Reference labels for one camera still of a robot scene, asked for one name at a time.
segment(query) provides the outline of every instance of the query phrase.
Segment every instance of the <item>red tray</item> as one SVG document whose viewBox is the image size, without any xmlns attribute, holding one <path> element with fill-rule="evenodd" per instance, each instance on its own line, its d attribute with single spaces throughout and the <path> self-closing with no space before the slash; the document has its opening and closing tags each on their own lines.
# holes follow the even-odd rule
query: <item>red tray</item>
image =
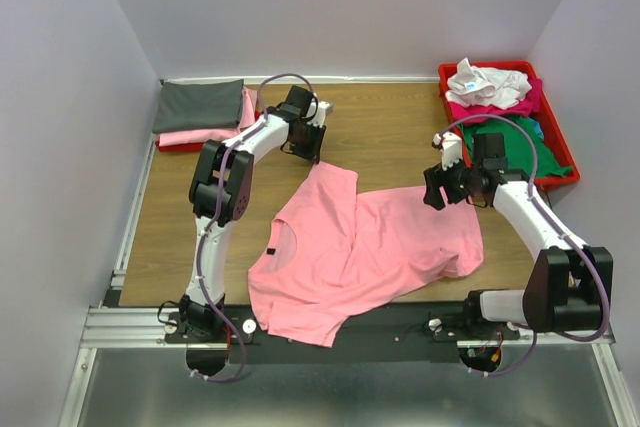
<svg viewBox="0 0 640 427">
<path fill-rule="evenodd" d="M 473 65 L 477 67 L 495 67 L 496 69 L 518 70 L 520 72 L 524 72 L 532 79 L 538 78 L 531 64 L 524 60 L 512 62 L 474 62 Z M 447 80 L 457 72 L 457 64 L 442 64 L 438 69 L 438 72 L 440 73 L 440 96 L 442 97 L 442 102 L 444 103 L 444 110 L 447 114 L 447 119 L 449 120 L 449 122 L 453 122 L 451 107 L 449 107 L 449 102 L 447 102 L 447 100 L 445 99 L 444 94 L 447 90 L 449 90 L 449 87 L 447 86 Z M 557 189 L 564 185 L 575 184 L 576 182 L 578 182 L 580 180 L 580 172 L 578 171 L 578 167 L 576 166 L 576 163 L 571 156 L 571 152 L 569 152 L 569 147 L 567 147 L 567 143 L 564 140 L 562 131 L 558 126 L 558 122 L 553 115 L 553 111 L 551 110 L 551 106 L 549 105 L 544 92 L 541 96 L 540 111 L 538 113 L 532 114 L 531 118 L 537 120 L 540 123 L 542 132 L 544 132 L 544 143 L 547 147 L 549 147 L 551 152 L 553 152 L 553 155 L 555 155 L 560 166 L 571 167 L 571 173 L 569 173 L 569 175 L 567 175 L 566 177 L 539 177 L 536 179 L 535 184 L 545 191 L 549 191 Z M 460 129 L 454 128 L 453 130 L 456 134 L 462 137 Z M 462 149 L 462 153 L 464 155 L 466 164 L 471 165 L 466 147 Z"/>
<path fill-rule="evenodd" d="M 179 145 L 167 145 L 161 147 L 160 143 L 156 140 L 156 148 L 160 152 L 200 152 L 204 142 L 195 142 L 193 144 L 179 144 Z"/>
</svg>

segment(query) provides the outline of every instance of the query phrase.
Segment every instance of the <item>white wall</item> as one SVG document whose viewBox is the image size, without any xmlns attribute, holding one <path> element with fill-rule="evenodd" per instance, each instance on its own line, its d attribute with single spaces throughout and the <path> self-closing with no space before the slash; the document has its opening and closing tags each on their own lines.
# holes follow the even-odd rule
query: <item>white wall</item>
<svg viewBox="0 0 640 427">
<path fill-rule="evenodd" d="M 434 75 L 526 57 L 560 0 L 119 0 L 161 77 Z"/>
<path fill-rule="evenodd" d="M 57 425 L 157 77 L 116 0 L 0 0 L 0 425 Z"/>
<path fill-rule="evenodd" d="M 557 197 L 579 235 L 613 253 L 616 353 L 640 405 L 638 0 L 563 0 L 531 61 L 582 172 Z"/>
</svg>

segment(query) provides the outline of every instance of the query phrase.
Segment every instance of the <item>gray floor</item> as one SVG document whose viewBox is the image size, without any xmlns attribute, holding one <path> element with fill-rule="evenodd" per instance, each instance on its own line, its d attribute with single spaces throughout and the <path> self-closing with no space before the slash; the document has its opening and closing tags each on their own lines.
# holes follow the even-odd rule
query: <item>gray floor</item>
<svg viewBox="0 0 640 427">
<path fill-rule="evenodd" d="M 505 364 L 524 353 L 506 347 Z M 608 426 L 615 425 L 588 345 L 539 346 L 513 375 L 458 365 L 256 366 L 239 382 L 192 379 L 184 352 L 98 353 L 82 426 Z"/>
</svg>

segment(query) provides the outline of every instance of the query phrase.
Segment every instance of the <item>pink folded shirt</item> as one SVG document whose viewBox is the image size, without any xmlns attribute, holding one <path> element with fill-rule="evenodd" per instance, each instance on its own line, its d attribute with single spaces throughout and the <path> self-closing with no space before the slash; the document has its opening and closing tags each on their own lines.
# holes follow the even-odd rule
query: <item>pink folded shirt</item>
<svg viewBox="0 0 640 427">
<path fill-rule="evenodd" d="M 493 105 L 470 105 L 468 107 L 463 107 L 456 102 L 449 102 L 449 107 L 451 108 L 451 114 L 453 115 L 453 120 L 460 120 L 470 115 L 475 114 L 493 114 L 493 115 L 522 115 L 524 117 L 529 117 L 532 113 L 536 113 L 540 110 L 540 100 L 542 96 L 542 80 L 540 79 L 529 79 L 529 84 L 531 85 L 531 90 L 527 92 L 524 100 L 521 100 L 513 107 L 508 109 L 499 109 L 494 107 Z M 479 124 L 484 122 L 486 119 L 471 119 L 467 122 L 464 122 L 465 125 Z"/>
<path fill-rule="evenodd" d="M 166 147 L 169 145 L 191 144 L 206 142 L 207 140 L 227 140 L 235 137 L 247 127 L 255 123 L 254 112 L 256 110 L 256 91 L 242 88 L 242 117 L 235 129 L 197 129 L 185 130 L 181 132 L 167 132 L 158 135 L 158 145 Z"/>
<path fill-rule="evenodd" d="M 356 195 L 357 174 L 314 166 L 271 223 L 267 249 L 249 270 L 263 330 L 331 347 L 342 323 L 483 260 L 475 210 L 438 212 L 424 187 Z"/>
</svg>

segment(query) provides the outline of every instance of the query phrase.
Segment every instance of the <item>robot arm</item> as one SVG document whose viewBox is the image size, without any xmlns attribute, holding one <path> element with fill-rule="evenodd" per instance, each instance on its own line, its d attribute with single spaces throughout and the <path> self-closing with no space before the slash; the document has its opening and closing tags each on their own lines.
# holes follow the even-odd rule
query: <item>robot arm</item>
<svg viewBox="0 0 640 427">
<path fill-rule="evenodd" d="M 275 148 L 282 150 L 286 144 L 288 153 L 319 162 L 326 130 L 324 122 L 332 110 L 330 103 L 319 102 L 308 90 L 293 86 L 283 103 L 269 107 L 268 118 L 261 117 L 232 139 L 204 144 L 189 190 L 196 215 L 196 257 L 191 280 L 179 304 L 181 320 L 190 328 L 213 333 L 222 327 L 218 316 L 209 308 L 199 280 L 205 280 L 212 302 L 222 306 L 227 251 L 235 223 L 249 204 L 253 166 L 268 152 Z M 224 176 L 222 184 L 220 175 Z M 216 211 L 219 215 L 214 220 Z"/>
<path fill-rule="evenodd" d="M 442 162 L 424 172 L 424 202 L 442 210 L 443 193 L 448 203 L 482 195 L 510 222 L 535 260 L 525 290 L 470 292 L 464 305 L 465 322 L 514 322 L 535 332 L 598 329 L 605 315 L 600 292 L 576 250 L 595 266 L 607 303 L 613 267 L 609 252 L 590 247 L 571 232 L 537 190 L 529 189 L 527 175 L 508 169 L 501 134 L 474 137 L 472 167 L 464 164 L 457 135 L 436 135 L 433 145 L 442 150 Z"/>
</svg>

